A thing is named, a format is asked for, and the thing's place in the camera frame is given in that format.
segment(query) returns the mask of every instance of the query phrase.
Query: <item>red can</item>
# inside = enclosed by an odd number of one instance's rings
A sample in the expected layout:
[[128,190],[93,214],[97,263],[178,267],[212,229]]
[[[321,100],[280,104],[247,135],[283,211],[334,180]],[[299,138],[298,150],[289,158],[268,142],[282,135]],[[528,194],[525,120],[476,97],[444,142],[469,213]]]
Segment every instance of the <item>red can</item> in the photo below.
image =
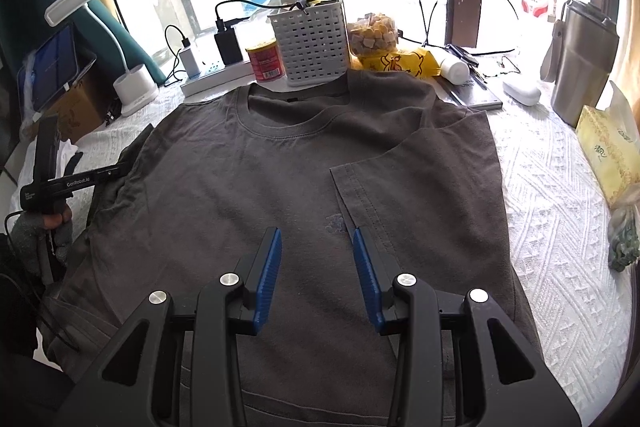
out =
[[258,82],[271,82],[284,74],[284,64],[276,39],[246,48],[246,52]]

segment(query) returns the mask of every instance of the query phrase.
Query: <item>blue gripper pad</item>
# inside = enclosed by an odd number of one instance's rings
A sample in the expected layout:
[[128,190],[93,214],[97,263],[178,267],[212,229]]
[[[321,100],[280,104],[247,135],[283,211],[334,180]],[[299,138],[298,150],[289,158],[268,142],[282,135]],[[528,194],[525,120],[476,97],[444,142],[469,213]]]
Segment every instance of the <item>blue gripper pad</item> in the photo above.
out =
[[276,287],[276,278],[280,269],[280,260],[282,258],[282,234],[280,229],[276,229],[271,240],[271,247],[267,254],[267,260],[264,262],[260,282],[255,294],[255,315],[254,330],[258,333],[260,329],[269,320],[269,309],[271,308],[271,300],[273,299],[273,291]]
[[360,279],[360,288],[364,297],[364,305],[367,309],[369,321],[380,333],[385,325],[385,317],[382,314],[382,292],[376,274],[373,272],[369,253],[364,244],[360,230],[356,230],[353,235],[353,260],[358,270],[358,278]]

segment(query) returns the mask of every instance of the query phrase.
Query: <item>silver screw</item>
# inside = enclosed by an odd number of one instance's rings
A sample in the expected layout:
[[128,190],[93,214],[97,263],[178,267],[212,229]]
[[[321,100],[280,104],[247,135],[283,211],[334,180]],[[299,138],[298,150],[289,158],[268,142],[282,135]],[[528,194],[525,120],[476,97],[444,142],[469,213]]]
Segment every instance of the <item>silver screw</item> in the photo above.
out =
[[413,286],[416,280],[415,276],[410,273],[401,273],[398,276],[398,283],[402,286]]
[[481,290],[480,288],[471,290],[469,292],[469,297],[471,297],[472,301],[481,302],[481,303],[487,302],[489,300],[489,294],[486,291]]
[[239,280],[240,278],[235,273],[225,273],[220,278],[220,284],[225,286],[233,286],[234,284],[237,284]]
[[166,301],[166,293],[162,290],[156,290],[151,295],[149,295],[149,302],[151,304],[160,304]]

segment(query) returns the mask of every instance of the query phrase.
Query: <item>white plastic basket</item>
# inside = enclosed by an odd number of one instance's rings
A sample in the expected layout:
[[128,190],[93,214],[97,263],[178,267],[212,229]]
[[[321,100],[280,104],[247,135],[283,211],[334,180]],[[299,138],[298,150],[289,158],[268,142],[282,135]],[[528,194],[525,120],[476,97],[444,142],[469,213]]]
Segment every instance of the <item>white plastic basket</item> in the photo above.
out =
[[290,86],[329,82],[350,63],[342,1],[270,15]]

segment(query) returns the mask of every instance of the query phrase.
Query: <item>desk lamp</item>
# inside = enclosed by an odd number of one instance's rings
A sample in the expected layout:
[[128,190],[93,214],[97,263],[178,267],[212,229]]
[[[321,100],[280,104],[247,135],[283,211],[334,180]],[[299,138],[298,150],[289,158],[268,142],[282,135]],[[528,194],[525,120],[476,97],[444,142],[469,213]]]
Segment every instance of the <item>desk lamp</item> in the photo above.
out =
[[156,83],[151,78],[144,64],[140,64],[129,70],[118,39],[116,39],[115,35],[111,33],[111,30],[107,28],[107,25],[91,11],[88,5],[89,1],[90,0],[57,0],[46,9],[44,18],[47,23],[49,23],[49,26],[57,26],[76,10],[83,8],[102,27],[107,35],[111,37],[118,49],[125,70],[125,73],[113,83],[113,88],[122,101],[122,115],[129,116],[146,104],[153,102],[156,96],[158,96],[158,86],[156,86]]

